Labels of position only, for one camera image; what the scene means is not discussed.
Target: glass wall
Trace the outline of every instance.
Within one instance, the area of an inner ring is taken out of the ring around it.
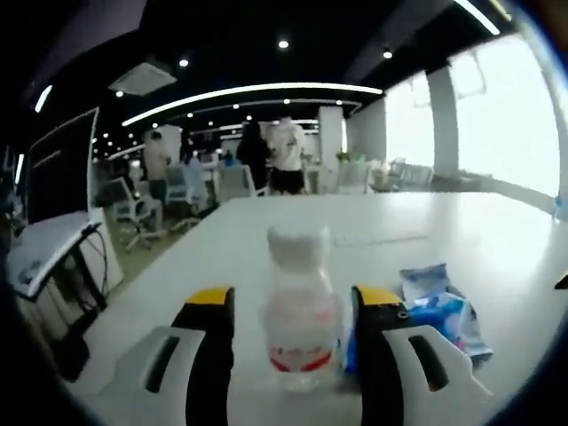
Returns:
[[[434,121],[428,79],[423,72],[387,92],[387,160],[434,165]]]
[[[539,64],[520,35],[452,59],[460,169],[556,195],[558,135]]]

